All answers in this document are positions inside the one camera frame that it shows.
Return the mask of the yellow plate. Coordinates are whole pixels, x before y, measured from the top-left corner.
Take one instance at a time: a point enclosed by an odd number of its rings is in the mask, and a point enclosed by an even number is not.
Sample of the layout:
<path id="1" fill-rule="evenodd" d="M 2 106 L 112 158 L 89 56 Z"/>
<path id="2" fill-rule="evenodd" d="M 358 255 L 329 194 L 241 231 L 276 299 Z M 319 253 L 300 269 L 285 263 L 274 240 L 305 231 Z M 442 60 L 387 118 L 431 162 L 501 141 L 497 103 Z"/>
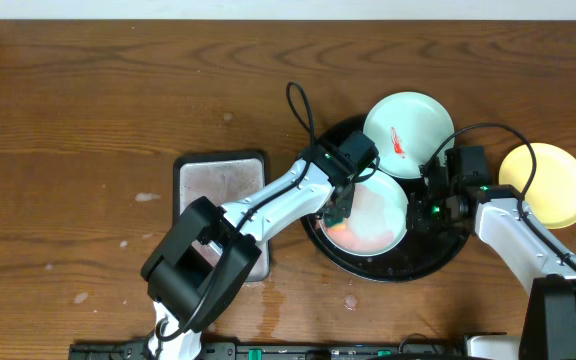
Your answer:
<path id="1" fill-rule="evenodd" d="M 532 143 L 537 170 L 526 195 L 532 213 L 548 229 L 576 223 L 576 158 L 546 143 Z M 498 182 L 522 190 L 532 169 L 525 145 L 512 150 L 502 161 Z"/>

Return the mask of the green scrubbing sponge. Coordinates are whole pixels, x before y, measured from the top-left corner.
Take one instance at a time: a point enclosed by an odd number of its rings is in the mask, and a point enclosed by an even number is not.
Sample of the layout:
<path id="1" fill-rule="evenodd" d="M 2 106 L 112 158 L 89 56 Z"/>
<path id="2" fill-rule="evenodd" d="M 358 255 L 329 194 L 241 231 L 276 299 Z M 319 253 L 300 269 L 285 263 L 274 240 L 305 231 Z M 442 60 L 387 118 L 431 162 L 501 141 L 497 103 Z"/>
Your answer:
<path id="1" fill-rule="evenodd" d="M 342 233 L 349 230 L 348 218 L 342 215 L 324 214 L 322 229 L 326 233 Z"/>

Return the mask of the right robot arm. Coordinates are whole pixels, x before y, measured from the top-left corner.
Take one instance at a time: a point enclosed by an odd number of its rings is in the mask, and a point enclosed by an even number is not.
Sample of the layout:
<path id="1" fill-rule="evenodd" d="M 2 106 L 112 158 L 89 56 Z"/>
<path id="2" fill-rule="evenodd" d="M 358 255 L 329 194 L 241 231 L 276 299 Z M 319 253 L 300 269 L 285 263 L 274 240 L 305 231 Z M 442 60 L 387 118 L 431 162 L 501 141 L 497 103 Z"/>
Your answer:
<path id="1" fill-rule="evenodd" d="M 464 358 L 576 359 L 576 255 L 515 187 L 493 184 L 482 147 L 436 151 L 420 173 L 426 189 L 409 203 L 410 228 L 478 238 L 529 295 L 520 336 L 469 336 Z"/>

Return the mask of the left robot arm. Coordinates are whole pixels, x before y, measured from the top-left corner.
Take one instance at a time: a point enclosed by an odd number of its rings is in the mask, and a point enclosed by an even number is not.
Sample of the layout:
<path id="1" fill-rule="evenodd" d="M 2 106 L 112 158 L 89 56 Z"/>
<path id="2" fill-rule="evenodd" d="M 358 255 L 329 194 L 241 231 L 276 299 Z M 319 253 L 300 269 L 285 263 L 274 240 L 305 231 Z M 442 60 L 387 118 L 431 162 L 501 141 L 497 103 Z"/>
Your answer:
<path id="1" fill-rule="evenodd" d="M 141 269 L 156 311 L 151 358 L 196 358 L 202 331 L 232 303 L 262 245 L 304 216 L 349 216 L 354 186 L 377 159 L 375 143 L 354 131 L 340 146 L 312 142 L 283 176 L 241 200 L 190 203 Z"/>

